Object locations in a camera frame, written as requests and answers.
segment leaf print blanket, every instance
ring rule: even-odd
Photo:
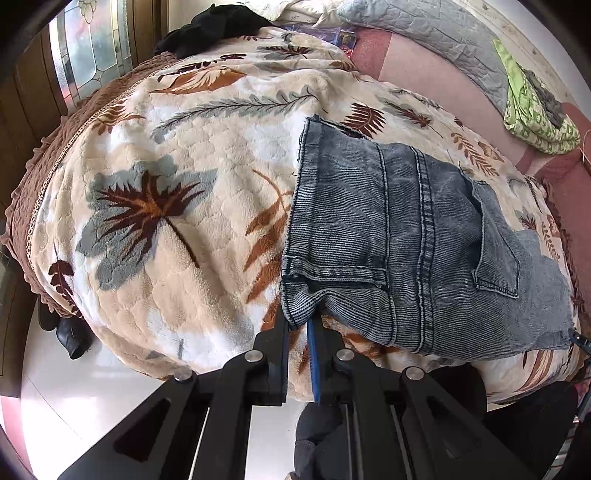
[[[543,192],[485,139],[436,103],[362,76],[337,47],[273,27],[256,42],[226,40],[153,68],[62,138],[33,214],[12,226],[28,232],[25,272],[141,372],[220,368],[273,325],[299,139],[314,114],[488,182],[508,224],[535,229],[570,285]],[[460,363],[326,323],[383,367]],[[310,398],[306,345],[305,329],[292,332],[290,394],[299,398]],[[489,401],[503,401],[570,378],[578,363],[571,350],[476,366]]]

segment stained glass window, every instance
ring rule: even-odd
[[[132,69],[126,0],[72,0],[49,25],[51,53],[69,111]]]

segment gray quilt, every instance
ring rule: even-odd
[[[448,59],[505,114],[507,73],[494,33],[451,0],[347,0],[337,11],[354,24],[411,38]]]

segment metal pivot bolt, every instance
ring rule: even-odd
[[[355,353],[353,353],[353,350],[349,350],[348,348],[343,348],[336,352],[336,358],[343,362],[348,362],[349,360],[352,360],[354,356]]]
[[[180,367],[173,372],[173,377],[177,382],[186,382],[193,376],[193,370],[189,367]]]
[[[259,362],[262,360],[262,352],[259,350],[249,350],[244,354],[244,358],[246,358],[247,362]]]
[[[425,376],[425,372],[419,367],[410,367],[406,370],[406,376],[411,380],[421,380]]]

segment green patterned cloth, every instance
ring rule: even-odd
[[[544,153],[562,154],[577,148],[581,136],[574,122],[567,116],[560,129],[552,125],[519,64],[500,40],[493,43],[509,77],[504,118],[507,130]]]

